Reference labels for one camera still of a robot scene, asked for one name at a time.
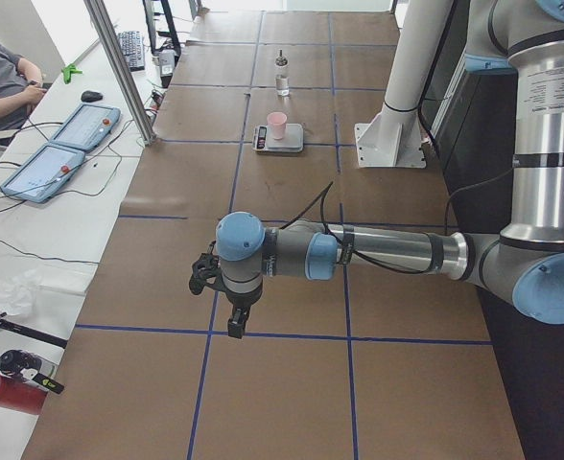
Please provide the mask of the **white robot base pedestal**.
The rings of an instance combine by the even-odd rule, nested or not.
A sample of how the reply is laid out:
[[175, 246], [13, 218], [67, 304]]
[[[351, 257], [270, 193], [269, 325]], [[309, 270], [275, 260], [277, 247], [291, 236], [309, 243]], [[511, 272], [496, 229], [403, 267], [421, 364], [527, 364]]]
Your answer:
[[423, 169], [418, 110], [454, 2], [409, 2], [380, 112], [355, 125], [361, 168]]

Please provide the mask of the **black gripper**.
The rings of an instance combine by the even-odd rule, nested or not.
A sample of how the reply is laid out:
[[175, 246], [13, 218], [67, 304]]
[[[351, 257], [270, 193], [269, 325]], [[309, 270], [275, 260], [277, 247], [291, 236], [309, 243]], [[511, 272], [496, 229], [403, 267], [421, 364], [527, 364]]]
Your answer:
[[227, 320], [227, 334], [229, 337], [242, 339], [246, 332], [249, 309], [260, 300], [263, 283], [259, 281], [255, 287], [248, 287], [247, 292], [228, 287], [223, 280], [220, 258], [214, 254], [214, 248], [215, 242], [212, 241], [207, 250], [192, 264], [188, 287], [194, 295], [201, 295], [205, 288], [223, 292], [234, 307]]

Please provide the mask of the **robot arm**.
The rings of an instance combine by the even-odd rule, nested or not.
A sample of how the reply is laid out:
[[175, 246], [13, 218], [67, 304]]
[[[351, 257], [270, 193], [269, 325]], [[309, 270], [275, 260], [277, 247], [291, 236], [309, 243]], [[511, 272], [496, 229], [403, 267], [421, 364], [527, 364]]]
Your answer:
[[275, 228], [235, 212], [193, 263], [189, 288], [232, 303], [244, 335], [268, 276], [330, 279], [357, 260], [403, 274], [444, 274], [484, 288], [520, 313], [564, 324], [564, 1], [474, 1], [465, 67], [518, 76], [511, 220], [498, 234], [378, 230], [295, 218]]

